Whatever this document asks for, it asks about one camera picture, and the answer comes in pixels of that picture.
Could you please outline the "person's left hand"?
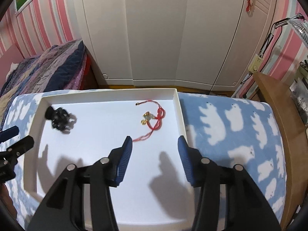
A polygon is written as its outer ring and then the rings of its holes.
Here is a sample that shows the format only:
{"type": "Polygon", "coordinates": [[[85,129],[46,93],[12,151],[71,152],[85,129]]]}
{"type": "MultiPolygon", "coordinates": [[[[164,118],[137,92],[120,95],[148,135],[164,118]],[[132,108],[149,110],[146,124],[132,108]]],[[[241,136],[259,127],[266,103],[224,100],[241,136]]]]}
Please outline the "person's left hand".
{"type": "Polygon", "coordinates": [[[14,218],[14,220],[17,220],[17,210],[14,207],[14,203],[9,195],[8,189],[5,184],[1,184],[0,197],[5,207],[10,212],[11,216],[14,218]]]}

